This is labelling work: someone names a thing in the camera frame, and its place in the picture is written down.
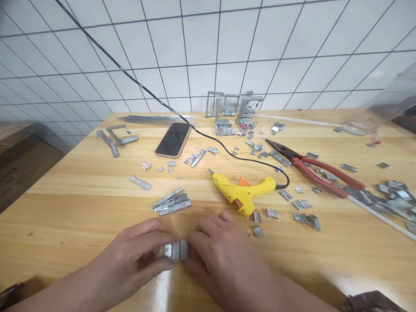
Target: pliers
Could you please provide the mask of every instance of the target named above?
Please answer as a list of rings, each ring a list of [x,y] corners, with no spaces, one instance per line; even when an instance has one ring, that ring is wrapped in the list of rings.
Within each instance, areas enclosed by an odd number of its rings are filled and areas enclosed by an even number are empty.
[[[316,185],[322,187],[323,189],[326,189],[327,191],[335,194],[339,198],[347,198],[348,193],[343,191],[342,189],[336,187],[335,185],[329,183],[328,181],[325,181],[321,177],[317,176],[312,170],[310,170],[304,163],[310,163],[311,165],[317,166],[319,168],[322,168],[333,175],[337,176],[339,179],[353,187],[357,190],[362,190],[365,188],[365,185],[349,175],[343,173],[341,170],[336,169],[335,167],[332,167],[331,165],[320,162],[318,160],[309,158],[308,156],[300,155],[291,149],[287,148],[286,146],[279,144],[277,142],[270,141],[269,139],[266,139],[266,142],[269,143],[276,151],[278,151],[280,154],[285,156],[287,159],[290,160],[290,162],[311,182],[315,183]]]

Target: phone screen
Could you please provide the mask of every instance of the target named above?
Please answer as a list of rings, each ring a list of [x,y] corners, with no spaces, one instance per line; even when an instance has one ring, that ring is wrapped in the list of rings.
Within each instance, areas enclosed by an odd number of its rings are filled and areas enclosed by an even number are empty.
[[[187,123],[172,123],[157,147],[159,155],[177,156],[188,135],[190,126]]]

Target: wooden table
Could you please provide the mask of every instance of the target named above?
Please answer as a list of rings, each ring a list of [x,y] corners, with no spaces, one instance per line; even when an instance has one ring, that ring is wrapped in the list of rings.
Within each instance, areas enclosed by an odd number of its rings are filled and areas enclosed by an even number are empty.
[[[307,110],[271,111],[263,114],[342,122],[348,111]],[[120,124],[115,114],[97,129]],[[331,127],[287,122],[287,127],[271,135],[273,120],[256,117],[258,121],[252,141],[263,143],[268,137],[299,153],[312,152],[320,160],[339,167],[347,163],[358,168],[354,177],[376,192],[374,184],[394,179],[407,183],[416,194],[416,144],[414,135],[393,124],[380,128],[382,144],[366,146],[370,137],[337,133]],[[200,124],[212,126],[213,118],[201,118]],[[200,127],[202,132],[215,135],[212,127]],[[169,159],[157,157],[154,150],[166,129],[129,125],[139,141],[119,147],[120,157],[114,159],[110,149],[95,131],[88,135],[61,162],[52,168],[19,200],[0,215],[0,290],[13,283],[39,275],[56,280],[92,260],[122,229],[155,216],[152,204],[184,186],[192,207],[162,217],[178,239],[183,238],[198,222],[200,216],[232,210],[215,187],[208,168],[237,183],[240,175],[253,184],[266,176],[280,183],[285,179],[269,167],[231,158],[216,142],[192,131],[182,155],[177,159],[174,173],[167,170]],[[240,147],[239,156],[255,158],[245,138],[221,137],[233,150]],[[183,163],[202,148],[218,147],[218,154],[207,153],[193,169]],[[265,162],[278,165],[269,157]],[[153,167],[146,172],[141,164]],[[376,164],[390,164],[381,169]],[[156,169],[165,167],[165,171]],[[292,218],[296,212],[277,192],[255,198],[262,211],[266,235],[252,238],[273,269],[287,276],[332,305],[339,306],[344,294],[379,290],[408,311],[416,311],[416,243],[376,219],[348,200],[328,193],[315,194],[308,182],[295,168],[288,168],[291,184],[287,191],[295,199],[307,199],[313,206],[322,232],[316,232]],[[148,192],[128,180],[131,175],[153,185]],[[304,195],[294,188],[302,187]],[[267,219],[264,208],[276,209],[278,221]],[[233,212],[239,222],[249,227]],[[115,307],[113,311],[220,311],[209,295],[189,276],[182,265],[164,272],[136,295]]]

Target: right hand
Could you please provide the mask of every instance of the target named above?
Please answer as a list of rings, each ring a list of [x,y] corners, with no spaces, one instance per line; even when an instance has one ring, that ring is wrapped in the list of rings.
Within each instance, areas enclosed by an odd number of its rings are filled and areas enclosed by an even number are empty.
[[[251,244],[247,231],[233,222],[228,212],[201,218],[186,240],[197,254],[190,249],[185,268],[224,310],[268,312],[282,308],[278,278]]]

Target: black cable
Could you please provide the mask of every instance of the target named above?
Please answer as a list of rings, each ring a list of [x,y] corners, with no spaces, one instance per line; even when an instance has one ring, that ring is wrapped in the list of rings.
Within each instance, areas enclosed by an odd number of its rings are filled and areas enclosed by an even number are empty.
[[[236,159],[239,159],[239,160],[247,160],[247,161],[251,161],[251,162],[254,162],[254,163],[261,163],[261,164],[263,164],[263,165],[266,165],[266,166],[269,166],[269,167],[272,167],[272,168],[274,168],[274,169],[276,169],[276,170],[279,170],[281,173],[283,173],[284,175],[285,175],[285,177],[286,177],[286,179],[287,179],[287,182],[286,182],[286,184],[285,185],[276,185],[276,189],[285,189],[285,188],[287,188],[288,186],[289,186],[289,183],[290,183],[290,179],[289,179],[289,176],[286,174],[286,172],[284,172],[282,169],[280,169],[280,168],[278,168],[278,167],[276,167],[276,166],[273,166],[273,165],[270,165],[270,164],[268,164],[268,163],[265,163],[265,162],[261,162],[261,161],[258,161],[258,160],[254,160],[254,159],[247,159],[247,158],[240,158],[240,157],[236,157],[236,156],[234,156],[233,154],[231,154],[229,151],[228,151],[228,149],[225,147],[225,145],[220,141],[220,140],[218,140],[218,139],[216,139],[216,138],[214,138],[214,137],[211,137],[211,136],[209,136],[209,135],[207,135],[207,134],[204,134],[204,133],[202,133],[202,132],[200,132],[200,131],[198,131],[186,118],[184,118],[180,113],[178,113],[176,110],[174,110],[173,108],[171,108],[170,106],[168,106],[168,105],[166,105],[165,103],[163,103],[157,96],[155,96],[148,88],[146,88],[144,85],[142,85],[140,82],[138,82],[136,79],[134,79],[127,71],[125,71],[124,70],[124,68],[122,68],[121,66],[120,66],[120,64],[97,42],[97,41],[95,41],[95,39],[93,38],[93,37],[91,37],[91,35],[84,29],[84,27],[82,27],[81,26],[81,24],[75,19],[75,17],[73,17],[72,16],[72,14],[67,10],[67,8],[59,1],[59,0],[55,0],[56,2],[57,2],[57,4],[59,4],[60,5],[60,7],[65,11],[65,13],[71,18],[71,20],[73,20],[74,21],[74,23],[78,26],[78,28],[80,29],[80,30],[82,30],[82,32],[93,42],[93,43],[95,43],[95,45],[106,55],[106,56],[108,56],[108,58],[111,60],[111,61],[113,61],[113,63],[115,64],[115,65],[117,65],[117,67],[125,74],[125,75],[127,75],[127,77],[129,77],[132,81],[134,81],[137,85],[139,85],[139,87],[141,87],[141,88],[143,88],[146,92],[148,92],[151,96],[153,96],[154,98],[155,98],[155,100],[156,101],[158,101],[161,105],[163,105],[164,107],[166,107],[167,109],[169,109],[171,112],[173,112],[173,113],[175,113],[176,115],[178,115],[180,118],[182,118],[183,120],[184,120],[184,122],[186,122],[193,130],[195,130],[195,132],[196,133],[198,133],[198,134],[200,134],[200,135],[202,135],[203,137],[207,137],[207,138],[209,138],[209,139],[211,139],[211,140],[214,140],[215,142],[218,142],[218,143],[220,143],[220,145],[224,148],[224,150],[230,155],[230,156],[232,156],[232,157],[234,157],[234,158],[236,158]]]

